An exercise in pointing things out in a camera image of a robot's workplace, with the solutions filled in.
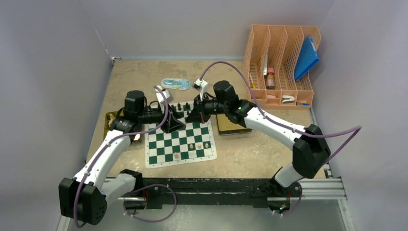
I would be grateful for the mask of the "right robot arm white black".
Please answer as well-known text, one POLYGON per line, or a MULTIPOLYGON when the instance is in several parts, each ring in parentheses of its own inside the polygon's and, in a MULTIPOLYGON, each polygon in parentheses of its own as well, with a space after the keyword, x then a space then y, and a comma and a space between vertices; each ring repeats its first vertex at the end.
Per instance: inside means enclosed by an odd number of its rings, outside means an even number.
POLYGON ((292 124, 265 112, 253 102, 240 100, 228 81, 219 81, 213 86, 215 97, 207 94, 206 86, 204 80, 194 82, 193 87, 200 93, 194 98, 192 111, 185 119, 187 123, 204 123, 212 115, 225 115, 231 123, 260 131, 292 151, 292 162, 272 178, 270 189, 274 195, 283 195, 298 180, 314 178, 330 156, 318 126, 292 124))

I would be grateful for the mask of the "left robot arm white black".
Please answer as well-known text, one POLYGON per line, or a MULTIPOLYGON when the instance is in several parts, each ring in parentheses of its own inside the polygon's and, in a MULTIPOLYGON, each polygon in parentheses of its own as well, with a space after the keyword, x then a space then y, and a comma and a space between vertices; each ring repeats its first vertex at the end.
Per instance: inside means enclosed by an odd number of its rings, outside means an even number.
POLYGON ((71 218, 77 228, 97 225, 107 207, 125 194, 137 197, 153 188, 168 186, 156 183, 146 185, 140 172, 125 169, 106 182, 107 175, 119 156, 133 143, 135 137, 161 129, 170 133, 184 126, 170 106, 171 93, 155 87, 157 108, 147 104, 144 93, 132 90, 126 94, 124 107, 108 128, 108 132, 91 160, 72 178, 63 178, 58 186, 61 214, 71 218))

